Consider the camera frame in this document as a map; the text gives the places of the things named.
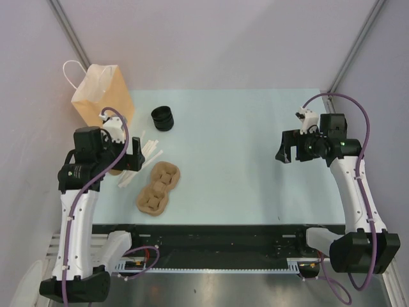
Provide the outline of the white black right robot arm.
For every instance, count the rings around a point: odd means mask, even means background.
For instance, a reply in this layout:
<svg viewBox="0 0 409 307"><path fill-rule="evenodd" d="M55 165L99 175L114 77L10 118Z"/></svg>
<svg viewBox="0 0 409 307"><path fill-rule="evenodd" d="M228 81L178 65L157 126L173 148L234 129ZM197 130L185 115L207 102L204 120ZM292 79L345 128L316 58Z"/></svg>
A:
<svg viewBox="0 0 409 307"><path fill-rule="evenodd" d="M371 197L359 140L347 137L341 113L317 114L300 108L296 116L302 126L282 133L275 158L290 163L292 147L300 162L322 158L336 181L345 218L344 235L323 227L308 228L296 238L296 252L311 256L320 251L330 258L336 272L384 273L401 243L398 234L388 232Z"/></svg>

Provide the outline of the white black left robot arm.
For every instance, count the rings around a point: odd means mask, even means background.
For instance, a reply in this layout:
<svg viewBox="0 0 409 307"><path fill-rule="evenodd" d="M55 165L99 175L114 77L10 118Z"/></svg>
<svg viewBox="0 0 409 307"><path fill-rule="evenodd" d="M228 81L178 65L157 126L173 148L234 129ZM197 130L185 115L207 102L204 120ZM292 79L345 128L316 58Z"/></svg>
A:
<svg viewBox="0 0 409 307"><path fill-rule="evenodd" d="M61 233L56 264L40 283L40 295L68 306L107 299L110 278L121 257L140 251L139 237L126 231L111 233L101 250L91 253L93 216L100 184L110 170L139 170L144 162L141 141L100 127L83 127L73 134L74 148L58 173L61 192Z"/></svg>

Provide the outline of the brown pulp cup carrier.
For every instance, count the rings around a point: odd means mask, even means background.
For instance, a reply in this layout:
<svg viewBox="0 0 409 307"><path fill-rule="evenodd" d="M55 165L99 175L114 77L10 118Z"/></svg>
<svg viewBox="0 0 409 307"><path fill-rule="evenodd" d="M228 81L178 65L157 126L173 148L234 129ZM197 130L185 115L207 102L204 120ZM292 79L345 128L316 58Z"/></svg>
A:
<svg viewBox="0 0 409 307"><path fill-rule="evenodd" d="M161 215L169 202L169 193L180 180L179 168L170 162L158 162L154 165L150 182L139 193L136 206L142 213L150 216Z"/></svg>

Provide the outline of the stack of black cup lids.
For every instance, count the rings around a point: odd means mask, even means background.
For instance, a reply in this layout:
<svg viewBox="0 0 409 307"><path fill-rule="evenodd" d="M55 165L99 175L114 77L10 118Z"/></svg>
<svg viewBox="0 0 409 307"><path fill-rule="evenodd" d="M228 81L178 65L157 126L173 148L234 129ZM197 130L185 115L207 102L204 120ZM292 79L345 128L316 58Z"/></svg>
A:
<svg viewBox="0 0 409 307"><path fill-rule="evenodd" d="M157 130L165 132L173 128L174 119L169 106L160 106L151 112L154 126Z"/></svg>

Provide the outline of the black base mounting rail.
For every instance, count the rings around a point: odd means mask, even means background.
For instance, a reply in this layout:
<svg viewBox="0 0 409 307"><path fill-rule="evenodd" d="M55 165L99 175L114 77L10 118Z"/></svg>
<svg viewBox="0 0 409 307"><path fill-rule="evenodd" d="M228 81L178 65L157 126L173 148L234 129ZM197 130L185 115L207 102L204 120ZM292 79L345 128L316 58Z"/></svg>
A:
<svg viewBox="0 0 409 307"><path fill-rule="evenodd" d="M131 247L156 269L283 269L289 258L316 258L305 228L297 225L142 225L95 224L94 234L123 230Z"/></svg>

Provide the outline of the right aluminium frame post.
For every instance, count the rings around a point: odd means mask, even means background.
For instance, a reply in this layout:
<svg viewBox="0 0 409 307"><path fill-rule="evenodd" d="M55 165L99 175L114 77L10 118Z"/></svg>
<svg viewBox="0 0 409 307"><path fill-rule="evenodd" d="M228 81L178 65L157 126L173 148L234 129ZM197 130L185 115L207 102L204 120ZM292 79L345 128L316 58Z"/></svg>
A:
<svg viewBox="0 0 409 307"><path fill-rule="evenodd" d="M366 17L361 29L358 32L357 37L354 39L350 50L348 51L340 69L337 71L334 80L331 82L328 92L336 92L339 85L342 83L343 79L348 74L348 71L353 65L355 58L357 57L360 49L363 47L366 38L373 29L376 21L380 17L383 9L389 3L387 0L377 0L375 1L373 7L371 8L368 16Z"/></svg>

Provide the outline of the aluminium frame post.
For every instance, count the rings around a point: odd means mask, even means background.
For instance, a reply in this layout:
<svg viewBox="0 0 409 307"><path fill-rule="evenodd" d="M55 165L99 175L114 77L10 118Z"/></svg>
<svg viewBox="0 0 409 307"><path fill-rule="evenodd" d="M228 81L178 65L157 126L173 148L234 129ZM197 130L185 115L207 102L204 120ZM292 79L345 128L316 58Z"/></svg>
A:
<svg viewBox="0 0 409 307"><path fill-rule="evenodd" d="M58 0L47 0L47 4L50 6L50 9L52 10L57 22L59 23L62 31L64 32L75 55L77 56L77 59L83 65L84 68L89 68L91 62L79 38L77 37L62 4Z"/></svg>
<svg viewBox="0 0 409 307"><path fill-rule="evenodd" d="M373 29L376 21L380 17L383 9L389 3L387 0L377 0L375 1L373 7L371 8L368 16L366 17L361 29L358 32L357 37L354 39L350 50L348 51L340 69L337 71L334 80L331 82L328 92L336 92L339 85L342 83L343 79L348 74L348 71L353 65L355 58L357 57L360 49L363 47L366 38Z"/></svg>

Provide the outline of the left aluminium frame post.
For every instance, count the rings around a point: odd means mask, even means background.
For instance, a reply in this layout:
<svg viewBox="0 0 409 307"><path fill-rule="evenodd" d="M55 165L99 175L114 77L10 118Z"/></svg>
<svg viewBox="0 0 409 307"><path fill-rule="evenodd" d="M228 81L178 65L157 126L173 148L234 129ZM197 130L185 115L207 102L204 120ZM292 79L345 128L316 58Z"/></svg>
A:
<svg viewBox="0 0 409 307"><path fill-rule="evenodd" d="M84 68L89 68L91 62L79 38L77 37L62 4L58 0L47 0L47 4L50 6L50 9L52 10L57 22L59 23L62 31L64 32L75 55L77 56L77 59L83 65Z"/></svg>

